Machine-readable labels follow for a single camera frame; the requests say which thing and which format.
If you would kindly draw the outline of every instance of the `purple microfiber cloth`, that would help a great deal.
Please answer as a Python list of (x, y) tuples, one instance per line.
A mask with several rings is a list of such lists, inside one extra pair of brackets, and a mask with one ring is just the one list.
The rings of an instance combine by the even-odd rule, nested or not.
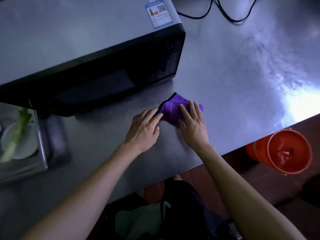
[[(181, 119), (184, 121), (184, 117), (180, 109), (180, 104), (183, 104), (186, 110), (190, 113), (189, 101), (175, 92), (169, 99), (163, 101), (160, 104), (155, 115), (163, 113), (161, 120), (164, 120), (171, 125), (179, 126), (178, 120)], [(199, 104), (199, 107), (201, 112), (203, 112), (202, 105)]]

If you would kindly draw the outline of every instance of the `cloth black edge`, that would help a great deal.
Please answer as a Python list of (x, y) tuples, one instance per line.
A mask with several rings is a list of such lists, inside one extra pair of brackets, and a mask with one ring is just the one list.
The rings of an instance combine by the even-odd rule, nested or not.
[(166, 102), (170, 101), (176, 94), (177, 94), (177, 93), (174, 92), (174, 93), (171, 95), (170, 98), (168, 98), (167, 100), (163, 101), (163, 102), (159, 105), (158, 111), (154, 114), (154, 116), (156, 116), (156, 115), (159, 113), (161, 107), (162, 107)]

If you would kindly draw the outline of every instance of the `orange bucket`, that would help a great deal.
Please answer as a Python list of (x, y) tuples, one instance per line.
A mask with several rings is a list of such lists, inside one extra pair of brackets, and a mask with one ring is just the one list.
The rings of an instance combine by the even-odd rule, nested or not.
[(245, 146), (249, 157), (284, 174), (306, 170), (312, 159), (307, 139), (293, 129), (282, 129)]

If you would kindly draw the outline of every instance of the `black microwave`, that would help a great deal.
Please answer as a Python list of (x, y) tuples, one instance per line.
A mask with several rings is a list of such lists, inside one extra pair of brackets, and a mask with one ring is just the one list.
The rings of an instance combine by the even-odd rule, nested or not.
[[(34, 1), (48, 10), (27, 15)], [(47, 1), (0, 3), (0, 102), (68, 117), (175, 76), (185, 31), (171, 0)]]

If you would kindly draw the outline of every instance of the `left hand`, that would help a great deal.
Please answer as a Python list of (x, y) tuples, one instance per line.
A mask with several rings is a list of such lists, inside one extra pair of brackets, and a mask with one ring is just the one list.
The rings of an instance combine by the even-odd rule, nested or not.
[(157, 110), (157, 108), (147, 109), (133, 117), (124, 142), (133, 145), (138, 150), (138, 153), (149, 150), (158, 139), (160, 131), (159, 127), (156, 128), (156, 125), (163, 114), (160, 113), (153, 117)]

